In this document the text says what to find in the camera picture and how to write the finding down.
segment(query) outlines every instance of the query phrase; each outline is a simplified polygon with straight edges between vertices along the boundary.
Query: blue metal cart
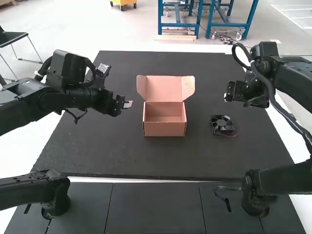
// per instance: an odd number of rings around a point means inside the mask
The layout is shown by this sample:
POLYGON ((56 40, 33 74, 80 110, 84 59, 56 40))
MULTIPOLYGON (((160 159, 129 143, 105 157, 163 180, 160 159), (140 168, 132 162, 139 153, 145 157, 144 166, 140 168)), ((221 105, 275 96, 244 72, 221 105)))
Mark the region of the blue metal cart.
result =
POLYGON ((182 23, 180 18, 180 7, 184 7, 185 9, 189 10, 189 16, 192 15, 194 0, 185 0, 185 3, 163 3, 163 0, 158 0, 158 35, 162 34, 163 27, 185 27, 185 28, 193 28, 195 31, 195 36, 198 38, 199 32, 199 24, 203 6, 203 0, 199 0, 198 5, 198 15, 196 23, 182 23), (175 18, 176 23, 162 23, 161 16, 163 16, 164 6, 173 6, 175 7, 175 18))
POLYGON ((235 28, 240 28, 241 30, 244 30, 244 33, 241 37, 240 37, 239 33, 236 35, 236 39, 237 40, 246 39, 248 32, 249 32, 250 25, 253 21, 253 17, 254 17, 254 13, 255 13, 255 10, 256 10, 257 5, 258 5, 258 1, 259 0, 253 0, 253 4, 251 6, 249 16, 248 16, 246 23, 232 23, 229 21, 228 17, 231 15, 234 0, 231 0, 230 3, 221 3, 221 0, 218 0, 218 1, 217 0, 211 0, 210 3, 204 3, 204 5, 210 6, 206 38, 207 39, 210 38, 210 34, 213 35, 213 33, 211 33, 211 27, 235 27, 235 28), (229 7, 227 15, 225 15, 223 10, 221 9, 221 6, 228 6, 229 7), (213 22, 213 14, 214 14, 215 9, 219 13, 223 23, 213 22))

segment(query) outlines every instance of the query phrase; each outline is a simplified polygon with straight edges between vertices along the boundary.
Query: caster wheel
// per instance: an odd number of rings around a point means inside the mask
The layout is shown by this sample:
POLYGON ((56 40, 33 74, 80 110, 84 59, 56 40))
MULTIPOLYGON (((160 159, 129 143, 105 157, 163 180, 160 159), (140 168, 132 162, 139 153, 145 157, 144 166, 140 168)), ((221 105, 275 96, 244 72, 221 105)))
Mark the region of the caster wheel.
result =
POLYGON ((236 40, 237 41, 242 40, 242 35, 240 33, 236 33, 236 40))

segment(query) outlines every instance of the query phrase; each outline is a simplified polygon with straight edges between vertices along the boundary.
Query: black cable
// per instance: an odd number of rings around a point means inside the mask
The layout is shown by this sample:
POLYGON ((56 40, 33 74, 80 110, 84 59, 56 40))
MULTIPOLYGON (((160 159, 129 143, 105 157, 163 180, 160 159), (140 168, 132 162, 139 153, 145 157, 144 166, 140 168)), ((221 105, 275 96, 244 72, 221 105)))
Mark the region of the black cable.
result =
POLYGON ((84 112, 80 116, 77 117, 73 112, 69 111, 67 108, 65 109, 65 111, 69 113, 72 117, 74 117, 74 124, 77 124, 78 120, 83 118, 88 113, 88 110, 85 109, 84 112))
POLYGON ((216 186, 216 187, 214 188, 214 195, 215 195, 217 198, 219 198, 219 199, 221 199, 222 201, 224 201, 225 203, 227 203, 227 200, 216 192, 217 189, 224 189, 224 190, 228 190, 228 191, 241 191, 241 190, 242 190, 242 187, 231 188, 231 187, 226 187, 226 186, 219 185, 219 186, 216 186))
POLYGON ((299 134, 302 135, 302 137, 304 138, 306 145, 308 147, 308 150, 310 153, 312 153, 312 136, 311 134, 302 126, 300 126, 295 120, 294 118, 285 110, 281 107, 281 105, 276 101, 275 99, 275 88, 272 85, 272 83, 264 76, 262 75, 258 69, 255 66, 255 61, 252 60, 250 53, 248 52, 248 50, 244 47, 243 44, 241 43, 237 43, 235 45, 233 45, 234 48, 234 52, 235 52, 235 48, 236 47, 240 47, 245 55, 248 58, 248 61, 250 62, 250 68, 251 71, 254 73, 254 75, 259 78, 267 87, 268 89, 268 95, 269 95, 269 100, 271 105, 286 119, 286 121, 291 125, 291 127, 299 134))
POLYGON ((1 76, 1 74, 0 74, 0 84, 1 84, 2 86, 4 86, 4 85, 7 84, 7 83, 5 82, 5 80, 4 80, 4 78, 1 76))
POLYGON ((242 67, 244 67, 244 68, 246 68, 247 70, 249 70, 249 71, 251 71, 251 68, 250 68, 250 66, 247 66, 246 64, 244 64, 238 57, 237 57, 237 55, 236 55, 236 47, 237 46, 235 46, 235 45, 233 45, 232 46, 232 56, 233 56, 233 58, 235 59, 235 61, 239 64, 239 65, 241 65, 242 67))
POLYGON ((84 82, 84 83, 78 84, 78 86, 80 88, 90 87, 91 85, 93 85, 94 81, 96 80, 96 67, 95 67, 95 65, 88 58, 85 58, 84 61, 85 61, 86 65, 87 65, 87 67, 90 68, 90 70, 92 72, 92 76, 91 76, 91 80, 89 80, 87 82, 84 82))
POLYGON ((257 99, 262 98, 262 97, 264 97, 264 95, 253 97, 253 98, 247 100, 246 102, 244 102, 243 106, 244 107, 249 107, 254 101, 256 101, 257 99))
POLYGON ((44 61, 43 65, 38 70, 38 74, 35 75, 35 80, 42 81, 43 77, 47 74, 47 71, 51 65, 52 56, 49 57, 46 61, 44 61))

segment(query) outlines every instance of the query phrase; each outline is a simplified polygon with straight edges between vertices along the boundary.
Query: cardboard box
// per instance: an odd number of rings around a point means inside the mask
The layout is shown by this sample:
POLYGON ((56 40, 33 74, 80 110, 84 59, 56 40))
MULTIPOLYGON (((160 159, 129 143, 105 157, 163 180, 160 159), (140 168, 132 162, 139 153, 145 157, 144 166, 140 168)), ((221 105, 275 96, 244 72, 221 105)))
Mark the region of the cardboard box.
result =
POLYGON ((184 100, 195 92, 195 77, 137 76, 136 90, 145 100, 144 136, 185 136, 184 100))

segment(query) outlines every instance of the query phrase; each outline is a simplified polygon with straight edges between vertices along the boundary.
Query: black table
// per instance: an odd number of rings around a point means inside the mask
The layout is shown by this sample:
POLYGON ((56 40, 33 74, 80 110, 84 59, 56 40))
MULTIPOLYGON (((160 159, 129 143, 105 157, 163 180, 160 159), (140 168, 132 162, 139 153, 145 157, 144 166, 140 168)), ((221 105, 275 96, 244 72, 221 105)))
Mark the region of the black table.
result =
POLYGON ((229 81, 244 71, 231 55, 214 53, 100 51, 95 65, 110 64, 106 88, 133 100, 116 118, 94 110, 73 124, 65 113, 33 169, 75 176, 235 180, 256 168, 293 163, 267 112, 226 103, 229 81), (144 137, 144 100, 137 75, 195 76, 195 93, 185 101, 185 137, 144 137), (229 115, 238 135, 214 136, 211 115, 229 115))

